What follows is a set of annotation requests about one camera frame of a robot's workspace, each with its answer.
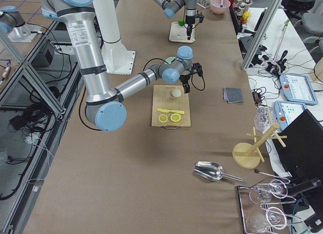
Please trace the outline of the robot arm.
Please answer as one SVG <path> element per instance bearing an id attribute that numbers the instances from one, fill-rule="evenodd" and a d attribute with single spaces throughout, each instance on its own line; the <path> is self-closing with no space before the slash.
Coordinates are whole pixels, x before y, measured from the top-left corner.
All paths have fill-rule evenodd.
<path id="1" fill-rule="evenodd" d="M 71 40 L 88 93 L 86 118 L 100 130 L 118 130 L 126 121 L 123 100 L 157 79 L 168 84 L 188 80 L 202 68 L 194 63 L 193 50 L 181 46 L 169 64 L 154 64 L 117 87 L 110 86 L 107 72 L 131 64 L 133 56 L 121 43 L 114 0 L 42 0 L 45 17 L 63 22 Z"/>
<path id="2" fill-rule="evenodd" d="M 199 19 L 199 23 L 204 20 L 204 14 L 199 13 L 197 10 L 197 0 L 153 0 L 155 1 L 164 11 L 164 14 L 171 18 L 174 16 L 182 7 L 185 7 L 185 20 L 186 35 L 187 39 L 191 39 L 191 34 L 195 28 L 195 20 Z"/>

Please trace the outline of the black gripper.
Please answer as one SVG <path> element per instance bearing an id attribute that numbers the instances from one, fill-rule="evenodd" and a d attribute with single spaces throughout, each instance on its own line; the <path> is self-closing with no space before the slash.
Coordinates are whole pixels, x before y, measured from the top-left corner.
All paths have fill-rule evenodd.
<path id="1" fill-rule="evenodd" d="M 199 77 L 203 78 L 203 70 L 200 63 L 193 63 L 192 67 L 184 72 L 179 79 L 183 85 L 184 93 L 187 94 L 190 92 L 190 85 L 188 83 L 191 76 L 197 74 Z"/>
<path id="2" fill-rule="evenodd" d="M 203 13 L 197 13 L 196 15 L 192 15 L 192 16 L 185 16 L 185 28 L 187 29 L 187 39 L 190 40 L 191 39 L 191 34 L 192 34 L 192 29 L 196 27 L 195 24 L 195 20 L 198 19 L 198 23 L 200 24 L 203 22 L 204 20 L 204 14 Z"/>

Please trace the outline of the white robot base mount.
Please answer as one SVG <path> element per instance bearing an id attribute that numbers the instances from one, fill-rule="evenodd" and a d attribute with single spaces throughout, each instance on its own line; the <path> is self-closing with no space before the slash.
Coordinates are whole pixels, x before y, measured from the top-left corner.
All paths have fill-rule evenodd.
<path id="1" fill-rule="evenodd" d="M 121 41 L 114 0 L 93 0 L 103 39 L 101 54 L 109 74 L 130 75 L 135 51 L 127 50 Z"/>

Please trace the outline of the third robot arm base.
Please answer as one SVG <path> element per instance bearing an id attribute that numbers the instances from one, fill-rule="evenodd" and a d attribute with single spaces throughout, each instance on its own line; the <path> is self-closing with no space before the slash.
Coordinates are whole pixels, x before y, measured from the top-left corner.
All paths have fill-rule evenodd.
<path id="1" fill-rule="evenodd" d="M 15 6 L 1 7 L 1 30 L 11 42 L 31 43 L 36 36 Z"/>

